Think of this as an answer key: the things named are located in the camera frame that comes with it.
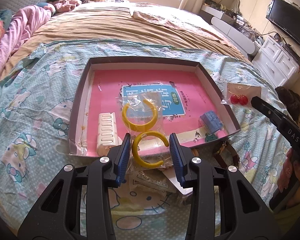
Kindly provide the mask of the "bagged yellow hoop earrings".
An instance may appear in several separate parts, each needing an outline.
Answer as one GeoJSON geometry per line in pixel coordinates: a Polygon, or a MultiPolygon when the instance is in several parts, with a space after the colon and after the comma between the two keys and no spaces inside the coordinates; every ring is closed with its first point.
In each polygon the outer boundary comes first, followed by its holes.
{"type": "Polygon", "coordinates": [[[117,98],[119,117],[131,135],[130,151],[137,168],[165,167],[169,142],[164,131],[161,94],[141,92],[117,98]]]}

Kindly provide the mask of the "white drawer cabinet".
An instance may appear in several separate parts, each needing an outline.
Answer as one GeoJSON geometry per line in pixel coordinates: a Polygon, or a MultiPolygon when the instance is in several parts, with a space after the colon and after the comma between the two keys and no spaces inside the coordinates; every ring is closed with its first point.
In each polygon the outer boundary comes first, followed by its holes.
{"type": "Polygon", "coordinates": [[[252,61],[273,86],[292,88],[300,77],[300,66],[271,36],[268,36],[252,61]]]}

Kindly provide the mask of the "hello kitty bed sheet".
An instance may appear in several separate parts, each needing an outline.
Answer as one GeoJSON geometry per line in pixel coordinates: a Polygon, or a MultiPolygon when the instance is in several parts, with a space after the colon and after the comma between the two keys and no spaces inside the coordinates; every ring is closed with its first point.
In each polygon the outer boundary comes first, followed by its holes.
{"type": "MultiPolygon", "coordinates": [[[[224,82],[269,86],[267,101],[287,114],[274,88],[249,63],[212,49],[119,40],[56,41],[39,45],[17,60],[0,82],[0,217],[17,231],[50,181],[66,164],[89,164],[69,154],[70,111],[83,69],[90,58],[153,56],[199,62],[218,87],[224,82]]],[[[231,107],[241,131],[230,143],[242,163],[239,170],[268,205],[276,190],[289,143],[268,119],[255,110],[231,107]]],[[[121,184],[113,196],[117,239],[184,239],[189,205],[177,204],[177,194],[155,194],[150,205],[139,200],[144,191],[128,192],[121,184]]]]}

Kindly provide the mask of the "tan bed cover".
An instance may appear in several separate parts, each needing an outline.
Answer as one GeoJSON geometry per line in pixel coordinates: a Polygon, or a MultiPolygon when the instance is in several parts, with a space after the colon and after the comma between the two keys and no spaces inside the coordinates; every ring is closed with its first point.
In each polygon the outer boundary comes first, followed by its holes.
{"type": "Polygon", "coordinates": [[[41,43],[64,40],[113,38],[176,48],[207,49],[247,61],[247,58],[233,44],[227,46],[188,31],[133,18],[130,14],[131,4],[126,2],[87,3],[76,7],[73,11],[51,17],[7,60],[0,80],[5,78],[21,59],[32,53],[41,43]]]}

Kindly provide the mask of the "pink quilt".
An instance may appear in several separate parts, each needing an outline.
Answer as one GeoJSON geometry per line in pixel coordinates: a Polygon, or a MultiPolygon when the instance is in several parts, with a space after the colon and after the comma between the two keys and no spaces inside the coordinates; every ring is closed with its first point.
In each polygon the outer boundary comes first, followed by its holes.
{"type": "Polygon", "coordinates": [[[0,39],[0,76],[8,58],[34,35],[55,13],[53,5],[29,5],[12,17],[9,28],[0,39]]]}

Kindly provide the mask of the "bagged white lace accessory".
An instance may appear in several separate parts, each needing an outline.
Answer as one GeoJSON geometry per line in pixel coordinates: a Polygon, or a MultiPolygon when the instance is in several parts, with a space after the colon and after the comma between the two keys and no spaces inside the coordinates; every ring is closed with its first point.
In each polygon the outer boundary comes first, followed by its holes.
{"type": "Polygon", "coordinates": [[[129,188],[156,193],[162,197],[176,193],[176,187],[158,169],[143,170],[129,174],[129,188]]]}

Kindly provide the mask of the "wall mounted black television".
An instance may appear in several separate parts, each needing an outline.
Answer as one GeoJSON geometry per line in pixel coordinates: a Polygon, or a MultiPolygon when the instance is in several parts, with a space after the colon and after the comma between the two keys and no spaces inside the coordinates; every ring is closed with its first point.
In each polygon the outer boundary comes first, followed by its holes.
{"type": "Polygon", "coordinates": [[[266,19],[300,46],[300,10],[284,0],[271,0],[266,19]]]}

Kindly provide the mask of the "dark brown furry object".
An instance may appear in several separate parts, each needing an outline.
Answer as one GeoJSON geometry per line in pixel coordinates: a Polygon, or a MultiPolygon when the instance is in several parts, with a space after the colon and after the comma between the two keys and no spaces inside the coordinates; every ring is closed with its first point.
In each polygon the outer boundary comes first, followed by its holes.
{"type": "Polygon", "coordinates": [[[276,87],[275,91],[292,119],[298,124],[300,118],[300,95],[282,86],[276,87]]]}

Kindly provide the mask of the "pink patterned cloth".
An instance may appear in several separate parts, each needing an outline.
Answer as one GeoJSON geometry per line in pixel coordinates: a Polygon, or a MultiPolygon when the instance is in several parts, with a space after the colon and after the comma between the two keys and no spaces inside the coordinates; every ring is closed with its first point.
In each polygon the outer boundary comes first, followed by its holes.
{"type": "Polygon", "coordinates": [[[232,43],[223,34],[214,29],[200,16],[185,10],[153,3],[132,3],[130,5],[130,14],[133,18],[141,21],[188,31],[200,37],[232,46],[232,43]]]}

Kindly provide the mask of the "bagged red ball earrings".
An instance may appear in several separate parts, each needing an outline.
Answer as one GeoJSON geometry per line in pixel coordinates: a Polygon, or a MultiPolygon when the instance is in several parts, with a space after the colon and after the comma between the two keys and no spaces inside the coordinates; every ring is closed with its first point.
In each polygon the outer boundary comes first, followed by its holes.
{"type": "Polygon", "coordinates": [[[267,93],[266,87],[225,82],[222,89],[221,104],[252,108],[253,97],[256,96],[265,101],[267,93]]]}

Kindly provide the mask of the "maroon strap wristwatch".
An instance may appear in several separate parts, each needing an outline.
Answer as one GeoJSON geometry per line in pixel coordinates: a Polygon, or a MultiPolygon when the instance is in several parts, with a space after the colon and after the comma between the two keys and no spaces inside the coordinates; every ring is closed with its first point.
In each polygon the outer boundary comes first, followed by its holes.
{"type": "Polygon", "coordinates": [[[231,165],[236,168],[239,168],[239,155],[228,141],[218,142],[212,150],[212,155],[221,168],[227,168],[231,165]],[[223,156],[225,156],[226,153],[228,153],[232,158],[231,164],[227,164],[226,161],[223,159],[223,156]]]}

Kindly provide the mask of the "cream hair claw clip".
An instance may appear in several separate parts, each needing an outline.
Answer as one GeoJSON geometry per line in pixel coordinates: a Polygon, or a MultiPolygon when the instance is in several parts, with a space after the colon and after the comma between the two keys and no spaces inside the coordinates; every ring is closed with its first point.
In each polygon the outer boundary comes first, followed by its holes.
{"type": "Polygon", "coordinates": [[[107,156],[110,149],[122,144],[118,136],[115,113],[100,113],[98,116],[97,154],[107,156]]]}

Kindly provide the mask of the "white long low cabinet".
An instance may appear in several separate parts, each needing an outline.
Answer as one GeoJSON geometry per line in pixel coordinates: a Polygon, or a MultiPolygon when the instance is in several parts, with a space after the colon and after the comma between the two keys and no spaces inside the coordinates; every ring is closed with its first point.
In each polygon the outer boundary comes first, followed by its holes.
{"type": "Polygon", "coordinates": [[[253,60],[259,48],[233,26],[235,23],[233,18],[205,4],[202,5],[199,16],[223,34],[248,60],[253,60]]]}

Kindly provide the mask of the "blue small box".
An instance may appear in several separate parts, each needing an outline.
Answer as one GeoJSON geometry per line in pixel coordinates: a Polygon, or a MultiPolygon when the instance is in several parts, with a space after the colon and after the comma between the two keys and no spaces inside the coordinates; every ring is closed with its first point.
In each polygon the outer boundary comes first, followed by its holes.
{"type": "Polygon", "coordinates": [[[208,111],[199,117],[200,123],[205,126],[208,134],[218,132],[223,128],[223,124],[215,111],[208,111]]]}

